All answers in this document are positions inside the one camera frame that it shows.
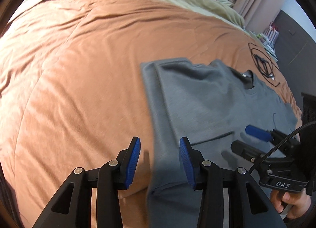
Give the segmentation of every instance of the curtain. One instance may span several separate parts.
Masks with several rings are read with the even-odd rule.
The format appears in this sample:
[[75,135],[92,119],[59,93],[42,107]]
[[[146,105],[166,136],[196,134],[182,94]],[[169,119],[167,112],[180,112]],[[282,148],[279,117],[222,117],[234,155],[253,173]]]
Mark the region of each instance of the curtain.
[[285,0],[237,0],[235,9],[244,19],[247,30],[262,33],[277,17]]

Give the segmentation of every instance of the blue gripper pad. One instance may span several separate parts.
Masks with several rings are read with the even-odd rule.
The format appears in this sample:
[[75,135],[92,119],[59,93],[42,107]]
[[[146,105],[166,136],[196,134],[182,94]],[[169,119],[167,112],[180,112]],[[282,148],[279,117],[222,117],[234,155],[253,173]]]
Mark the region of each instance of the blue gripper pad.
[[196,187],[196,182],[194,178],[194,169],[191,163],[189,152],[182,138],[180,139],[180,156],[183,162],[184,171],[185,171],[185,175],[188,180],[188,183],[194,189]]
[[134,145],[134,148],[133,148],[133,151],[132,151],[132,154],[130,157],[130,161],[129,161],[127,168],[126,168],[125,186],[127,189],[133,182],[139,154],[140,154],[140,139],[138,138],[135,145]]
[[258,127],[255,127],[253,125],[248,125],[245,129],[246,134],[249,134],[251,136],[254,136],[262,141],[265,142],[269,142],[269,141],[273,141],[273,137],[271,135],[271,133],[262,130]]

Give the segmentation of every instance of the metal screw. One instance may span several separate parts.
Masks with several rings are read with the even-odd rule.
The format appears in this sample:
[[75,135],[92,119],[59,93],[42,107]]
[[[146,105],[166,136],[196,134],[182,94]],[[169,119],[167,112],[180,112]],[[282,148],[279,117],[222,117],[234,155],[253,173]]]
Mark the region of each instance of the metal screw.
[[82,173],[82,168],[81,168],[81,167],[77,167],[77,168],[74,170],[74,173],[75,173],[75,174],[81,174],[81,173]]
[[237,169],[237,171],[238,171],[238,173],[240,173],[240,174],[245,174],[245,173],[246,173],[246,169],[244,169],[243,167],[239,167],[239,168]]
[[212,162],[209,161],[209,160],[204,160],[204,161],[202,162],[202,165],[203,165],[203,166],[211,166],[211,164],[212,164]]
[[118,165],[118,161],[117,160],[111,160],[110,162],[109,162],[109,165],[110,166],[117,166]]

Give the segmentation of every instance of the black cord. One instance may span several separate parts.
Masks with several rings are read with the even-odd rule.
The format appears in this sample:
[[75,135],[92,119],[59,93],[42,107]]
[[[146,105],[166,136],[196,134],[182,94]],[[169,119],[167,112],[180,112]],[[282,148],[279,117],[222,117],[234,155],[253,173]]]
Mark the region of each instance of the black cord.
[[276,113],[273,113],[272,115],[272,120],[273,120],[273,124],[274,124],[274,129],[277,128],[277,125],[276,125],[276,121],[274,120],[274,115],[276,115]]
[[[258,48],[255,48],[255,47],[251,48],[250,44],[252,44],[255,47],[257,47],[257,45],[254,44],[254,43],[248,43],[248,47],[249,47],[249,50],[250,50],[250,53],[251,53],[251,57],[252,57],[252,60],[253,60],[253,62],[255,64],[256,68],[258,69],[258,71],[261,73],[263,78],[268,83],[270,83],[274,87],[278,87],[281,84],[280,82],[277,85],[274,85],[268,79],[275,77],[274,72],[273,72],[273,66],[275,66],[275,68],[278,71],[280,71],[279,68],[273,63],[273,61],[272,61],[272,59],[271,59],[271,57],[269,55],[267,55],[265,52],[263,52],[262,50],[260,50]],[[264,59],[264,58],[261,58],[259,55],[254,54],[253,53],[254,50],[262,53],[270,62],[268,60]]]
[[191,143],[191,146],[199,145],[199,144],[202,144],[202,143],[205,143],[205,142],[210,142],[210,141],[214,141],[214,140],[218,140],[218,139],[222,139],[222,138],[227,137],[228,135],[231,135],[231,134],[234,134],[234,133],[235,133],[234,131],[227,132],[227,133],[224,133],[222,135],[216,136],[216,137],[211,138],[211,139],[206,140],[206,141]]
[[287,142],[289,139],[294,137],[296,134],[298,134],[300,131],[304,130],[305,128],[316,124],[316,121],[310,122],[308,124],[302,125],[299,128],[297,128],[294,132],[291,132],[287,137],[285,137],[279,144],[274,146],[267,154],[265,154],[262,158],[258,158],[253,166],[249,169],[249,173],[251,174],[254,169],[256,169],[263,161],[265,161],[270,155],[272,155],[279,147],[281,147],[285,142]]

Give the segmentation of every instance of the orange bedsheet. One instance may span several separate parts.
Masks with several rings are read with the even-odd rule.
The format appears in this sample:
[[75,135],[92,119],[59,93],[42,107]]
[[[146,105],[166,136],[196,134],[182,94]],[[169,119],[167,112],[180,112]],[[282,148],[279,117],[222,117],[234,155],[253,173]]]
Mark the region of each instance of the orange bedsheet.
[[[154,139],[140,63],[221,59],[263,79],[248,42],[256,43],[215,17],[157,0],[44,0],[18,16],[0,39],[0,161],[24,226],[74,168],[98,168],[139,136],[140,160],[131,188],[120,193],[121,211],[124,227],[146,227]],[[275,73],[275,91],[300,118]]]

